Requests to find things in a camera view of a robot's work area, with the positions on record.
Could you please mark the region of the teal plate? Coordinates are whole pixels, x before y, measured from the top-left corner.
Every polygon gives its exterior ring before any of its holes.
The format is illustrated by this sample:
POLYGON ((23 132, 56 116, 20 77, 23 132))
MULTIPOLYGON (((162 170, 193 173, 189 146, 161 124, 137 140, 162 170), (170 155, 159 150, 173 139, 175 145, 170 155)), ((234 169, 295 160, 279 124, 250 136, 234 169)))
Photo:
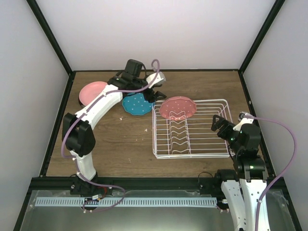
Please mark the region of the teal plate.
POLYGON ((145 100, 142 93, 129 93, 123 100, 124 110, 133 116, 143 116, 152 111, 154 103, 145 100))

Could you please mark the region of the dark pink scalloped plate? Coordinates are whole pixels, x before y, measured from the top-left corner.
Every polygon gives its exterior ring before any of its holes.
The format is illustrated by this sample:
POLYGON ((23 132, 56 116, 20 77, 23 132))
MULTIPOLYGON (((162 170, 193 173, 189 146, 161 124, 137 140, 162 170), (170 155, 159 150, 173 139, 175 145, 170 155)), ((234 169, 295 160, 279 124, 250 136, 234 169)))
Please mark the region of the dark pink scalloped plate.
POLYGON ((190 118, 196 111, 196 103, 190 98, 183 96, 169 98, 159 108, 159 113, 163 118, 173 121, 190 118))

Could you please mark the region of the light pink plate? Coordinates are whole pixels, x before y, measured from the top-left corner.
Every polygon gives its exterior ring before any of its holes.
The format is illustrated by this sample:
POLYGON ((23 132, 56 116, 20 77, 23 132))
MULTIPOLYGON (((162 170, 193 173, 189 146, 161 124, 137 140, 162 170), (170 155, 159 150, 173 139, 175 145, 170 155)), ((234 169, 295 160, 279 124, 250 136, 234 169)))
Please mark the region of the light pink plate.
POLYGON ((79 92, 78 100, 84 106, 90 104, 106 87, 107 83, 104 81, 95 81, 84 86, 79 92))

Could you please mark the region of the dark striped rim plate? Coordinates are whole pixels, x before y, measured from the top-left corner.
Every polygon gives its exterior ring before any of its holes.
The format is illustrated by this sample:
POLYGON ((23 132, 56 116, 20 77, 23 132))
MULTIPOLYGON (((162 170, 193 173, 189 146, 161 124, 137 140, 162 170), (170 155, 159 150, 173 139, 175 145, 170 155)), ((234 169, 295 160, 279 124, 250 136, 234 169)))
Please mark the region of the dark striped rim plate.
POLYGON ((80 105, 81 108, 84 108, 84 107, 85 107, 84 104, 83 104, 80 100, 78 100, 78 103, 79 103, 79 105, 80 105))

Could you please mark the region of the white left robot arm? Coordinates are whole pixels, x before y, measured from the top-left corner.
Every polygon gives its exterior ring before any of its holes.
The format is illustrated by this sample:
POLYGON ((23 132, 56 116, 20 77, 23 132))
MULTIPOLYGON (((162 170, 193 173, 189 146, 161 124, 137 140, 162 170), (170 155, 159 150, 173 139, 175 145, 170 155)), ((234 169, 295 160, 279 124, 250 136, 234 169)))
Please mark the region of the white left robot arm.
POLYGON ((166 81, 160 71, 160 62, 151 63, 153 74, 140 78, 145 67, 142 62, 129 59, 124 70, 117 72, 107 81, 104 89, 80 111, 63 117, 61 155, 70 158, 76 165, 76 186, 81 186, 85 194, 94 194, 98 188, 109 188, 97 182, 97 171, 93 165, 92 151, 96 140, 93 130, 103 116, 130 93, 142 93, 144 99, 154 103, 166 96, 154 91, 166 81))

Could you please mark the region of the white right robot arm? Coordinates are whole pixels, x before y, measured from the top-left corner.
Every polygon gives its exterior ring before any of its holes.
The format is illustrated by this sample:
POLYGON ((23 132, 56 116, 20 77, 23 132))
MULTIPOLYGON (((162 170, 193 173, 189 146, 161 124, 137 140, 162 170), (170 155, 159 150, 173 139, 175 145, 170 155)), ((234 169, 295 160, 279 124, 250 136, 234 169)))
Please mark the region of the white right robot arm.
POLYGON ((214 115, 212 131, 227 143, 233 170, 218 170, 214 189, 224 194, 236 231, 269 231, 266 201, 268 171, 258 154, 261 130, 249 113, 240 113, 239 123, 214 115))

